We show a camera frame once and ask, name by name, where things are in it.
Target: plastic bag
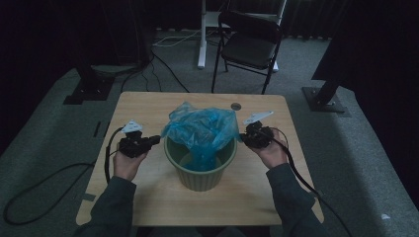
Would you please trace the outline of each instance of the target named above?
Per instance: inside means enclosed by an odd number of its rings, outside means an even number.
[[[169,115],[161,136],[189,148],[192,161],[185,168],[193,171],[215,169],[215,153],[231,139],[239,139],[235,111],[217,108],[196,109],[184,102]]]

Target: black controller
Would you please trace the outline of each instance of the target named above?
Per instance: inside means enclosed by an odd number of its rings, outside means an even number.
[[[141,137],[141,131],[126,133],[126,138],[120,141],[120,151],[127,157],[137,157],[151,149],[151,146],[160,143],[160,136]]]
[[[274,133],[268,126],[263,126],[261,122],[255,121],[246,126],[246,133],[240,133],[240,138],[248,147],[265,148],[271,144]]]

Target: game controller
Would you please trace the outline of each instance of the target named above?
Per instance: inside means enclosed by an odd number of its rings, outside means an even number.
[[[137,157],[151,149],[153,145],[160,143],[160,136],[142,136],[142,125],[131,120],[123,129],[122,132],[126,134],[119,143],[119,150],[127,157]]]
[[[270,116],[273,113],[274,112],[269,111],[252,114],[250,118],[243,122],[244,124],[247,124],[247,126],[245,133],[240,133],[240,138],[246,146],[260,149],[271,144],[274,133],[268,126],[263,126],[260,119]]]

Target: green ceramic pot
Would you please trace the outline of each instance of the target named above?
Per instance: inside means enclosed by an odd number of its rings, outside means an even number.
[[[184,167],[192,159],[191,153],[185,145],[176,143],[169,137],[166,137],[164,140],[164,151],[169,161],[176,168],[181,183],[186,188],[197,192],[208,191],[219,183],[224,169],[233,160],[236,150],[237,141],[232,139],[224,148],[216,152],[215,169],[198,172]]]

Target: gray carpet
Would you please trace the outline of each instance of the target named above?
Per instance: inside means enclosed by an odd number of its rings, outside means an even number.
[[[169,32],[160,36],[181,34],[189,33]],[[327,45],[328,41],[324,40],[284,39],[278,57],[280,71],[274,74],[266,94],[286,97],[313,182],[342,216],[354,236],[418,236],[418,210],[400,184],[354,94],[343,88],[337,92],[349,117],[316,113],[308,107],[301,87],[321,87],[323,84],[310,78]],[[216,47],[209,42],[207,65],[203,70],[197,68],[198,49],[198,41],[186,40],[175,46],[155,47],[153,50],[173,69],[189,91],[209,93]],[[154,59],[152,65],[143,72],[148,82],[136,74],[126,82],[124,90],[160,91],[161,86],[163,92],[184,92],[160,61]],[[121,70],[110,66],[101,66],[100,69]],[[84,102],[79,106],[62,105],[78,83],[75,70],[57,80],[0,158],[1,211],[7,200],[54,171],[97,158],[104,141],[105,124],[112,117],[125,78],[117,78],[107,101]],[[225,73],[221,67],[215,91],[260,94],[263,81],[263,77],[257,74],[234,68]],[[101,126],[95,135],[98,122]],[[60,173],[23,196],[11,207],[11,217],[23,221],[42,213],[83,169],[76,167]],[[42,219],[23,226],[11,226],[2,219],[0,236],[71,236],[77,228],[75,216],[90,174],[91,170]],[[324,225],[331,235],[346,236],[331,211],[323,206],[323,212]],[[155,234],[182,236],[183,230],[161,229]],[[278,226],[272,227],[273,236],[280,236],[279,232]]]

